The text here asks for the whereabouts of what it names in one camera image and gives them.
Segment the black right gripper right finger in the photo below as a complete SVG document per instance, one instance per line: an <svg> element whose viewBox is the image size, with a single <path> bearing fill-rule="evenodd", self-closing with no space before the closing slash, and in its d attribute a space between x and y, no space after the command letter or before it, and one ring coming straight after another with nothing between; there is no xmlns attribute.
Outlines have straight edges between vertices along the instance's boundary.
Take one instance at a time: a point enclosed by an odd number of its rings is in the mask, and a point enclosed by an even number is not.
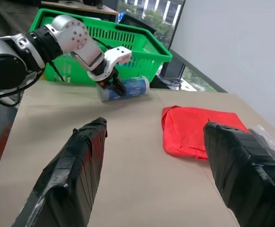
<svg viewBox="0 0 275 227"><path fill-rule="evenodd" d="M208 122L206 154L215 185L241 227L275 227L275 150L254 130Z"/></svg>

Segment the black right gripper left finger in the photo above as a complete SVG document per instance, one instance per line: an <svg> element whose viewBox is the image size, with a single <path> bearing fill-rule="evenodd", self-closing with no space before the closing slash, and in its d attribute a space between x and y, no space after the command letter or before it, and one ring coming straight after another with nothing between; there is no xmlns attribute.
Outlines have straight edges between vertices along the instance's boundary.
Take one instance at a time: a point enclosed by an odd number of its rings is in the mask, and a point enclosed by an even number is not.
<svg viewBox="0 0 275 227"><path fill-rule="evenodd" d="M99 117L72 135L43 169L14 227L86 227L103 166L107 121Z"/></svg>

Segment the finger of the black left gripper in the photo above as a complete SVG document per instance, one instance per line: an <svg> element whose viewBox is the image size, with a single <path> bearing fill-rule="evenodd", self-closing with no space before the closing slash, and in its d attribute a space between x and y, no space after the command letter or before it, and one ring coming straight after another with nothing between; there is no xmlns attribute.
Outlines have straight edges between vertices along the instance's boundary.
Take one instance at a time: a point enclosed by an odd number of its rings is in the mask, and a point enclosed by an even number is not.
<svg viewBox="0 0 275 227"><path fill-rule="evenodd" d="M119 96L125 96L126 95L126 88L119 79L119 77L115 77L109 80L111 83L109 85L109 89L115 92Z"/></svg>

